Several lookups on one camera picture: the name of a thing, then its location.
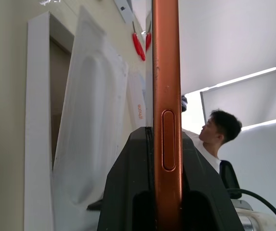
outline beige wall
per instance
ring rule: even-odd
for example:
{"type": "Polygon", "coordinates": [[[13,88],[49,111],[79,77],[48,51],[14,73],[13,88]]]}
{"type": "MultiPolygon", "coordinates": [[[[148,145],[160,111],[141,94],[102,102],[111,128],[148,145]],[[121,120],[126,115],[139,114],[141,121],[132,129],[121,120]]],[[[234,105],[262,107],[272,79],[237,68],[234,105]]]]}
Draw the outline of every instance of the beige wall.
{"type": "MultiPolygon", "coordinates": [[[[27,21],[51,11],[72,33],[85,5],[130,69],[145,73],[113,0],[0,0],[0,231],[23,230],[27,21]]],[[[123,143],[132,129],[125,107],[123,143]]]]}

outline white shirt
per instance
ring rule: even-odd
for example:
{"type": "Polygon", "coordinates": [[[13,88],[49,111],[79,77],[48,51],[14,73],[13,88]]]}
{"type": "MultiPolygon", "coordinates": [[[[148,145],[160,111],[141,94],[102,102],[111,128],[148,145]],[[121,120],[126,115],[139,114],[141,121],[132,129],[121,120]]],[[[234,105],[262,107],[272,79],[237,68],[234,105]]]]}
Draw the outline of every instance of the white shirt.
{"type": "Polygon", "coordinates": [[[211,155],[203,146],[203,141],[199,139],[199,135],[193,132],[187,131],[183,129],[183,132],[186,133],[189,138],[191,138],[195,147],[199,150],[199,152],[204,156],[204,158],[212,165],[212,167],[219,173],[220,159],[211,155]]]}

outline black cable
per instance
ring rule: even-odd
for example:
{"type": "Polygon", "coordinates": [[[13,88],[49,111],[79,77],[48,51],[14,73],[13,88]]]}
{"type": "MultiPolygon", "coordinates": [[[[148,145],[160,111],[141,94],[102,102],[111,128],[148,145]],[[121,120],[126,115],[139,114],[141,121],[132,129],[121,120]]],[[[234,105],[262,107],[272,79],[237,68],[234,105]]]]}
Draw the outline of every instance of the black cable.
{"type": "Polygon", "coordinates": [[[243,193],[243,194],[252,196],[252,197],[258,199],[259,201],[261,201],[263,204],[265,204],[276,215],[276,208],[274,206],[272,206],[271,203],[266,201],[263,197],[259,196],[258,194],[254,193],[254,192],[251,192],[251,191],[248,191],[245,189],[227,189],[227,191],[228,191],[228,193],[243,193]]]}

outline black hair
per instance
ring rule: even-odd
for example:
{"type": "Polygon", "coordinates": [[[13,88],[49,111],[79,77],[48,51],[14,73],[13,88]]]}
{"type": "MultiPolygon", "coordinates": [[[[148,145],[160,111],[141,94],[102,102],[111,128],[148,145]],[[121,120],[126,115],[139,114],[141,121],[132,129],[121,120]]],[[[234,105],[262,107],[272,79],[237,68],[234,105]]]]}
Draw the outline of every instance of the black hair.
{"type": "Polygon", "coordinates": [[[182,112],[185,112],[187,110],[187,104],[187,98],[184,95],[182,95],[182,112]]]}
{"type": "Polygon", "coordinates": [[[242,123],[232,114],[215,110],[210,115],[220,133],[223,133],[223,144],[234,140],[241,131],[242,123]]]}

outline man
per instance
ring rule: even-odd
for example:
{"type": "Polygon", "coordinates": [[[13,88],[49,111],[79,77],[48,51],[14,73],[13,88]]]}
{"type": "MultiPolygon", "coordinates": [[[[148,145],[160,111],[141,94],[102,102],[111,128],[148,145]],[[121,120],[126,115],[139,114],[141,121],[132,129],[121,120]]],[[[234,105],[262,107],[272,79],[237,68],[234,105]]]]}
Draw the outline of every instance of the man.
{"type": "MultiPolygon", "coordinates": [[[[187,99],[182,96],[182,112],[186,111],[187,99]]],[[[183,129],[191,138],[195,147],[219,173],[220,160],[218,150],[220,147],[234,140],[240,133],[242,124],[234,115],[216,110],[212,111],[206,125],[202,127],[200,135],[183,129]]]]}

